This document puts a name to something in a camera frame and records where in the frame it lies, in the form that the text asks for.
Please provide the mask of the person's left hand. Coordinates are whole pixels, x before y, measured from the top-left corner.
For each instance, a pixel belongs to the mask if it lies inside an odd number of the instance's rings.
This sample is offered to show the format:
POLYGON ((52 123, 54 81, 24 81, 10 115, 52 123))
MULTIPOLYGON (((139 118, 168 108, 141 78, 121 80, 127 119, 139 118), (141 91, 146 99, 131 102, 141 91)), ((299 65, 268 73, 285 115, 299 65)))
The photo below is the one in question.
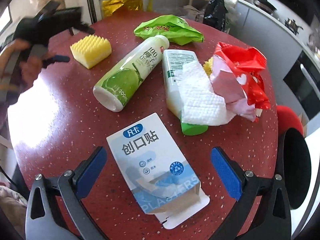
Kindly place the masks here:
MULTIPOLYGON (((1 51, 1 79, 5 77, 4 70, 8 64, 11 55, 14 52, 20 52, 30 47, 30 44, 21 39, 16 39, 10 44, 6 45, 1 51)), ((22 93, 33 87, 34 81, 38 78, 43 67, 43 60, 54 57, 55 53, 48 51, 42 57, 29 56, 27 61, 20 63, 22 73, 22 80, 24 81, 22 93)))

